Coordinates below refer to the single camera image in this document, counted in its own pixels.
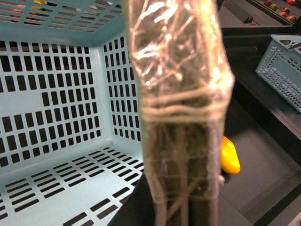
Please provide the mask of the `tape wrapped left gripper finger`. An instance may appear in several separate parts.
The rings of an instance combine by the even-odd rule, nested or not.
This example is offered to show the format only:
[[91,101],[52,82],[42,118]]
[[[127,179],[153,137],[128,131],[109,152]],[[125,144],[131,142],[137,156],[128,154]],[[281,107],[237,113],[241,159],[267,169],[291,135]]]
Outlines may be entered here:
[[218,224],[234,76],[214,0],[124,0],[144,174],[158,226]]

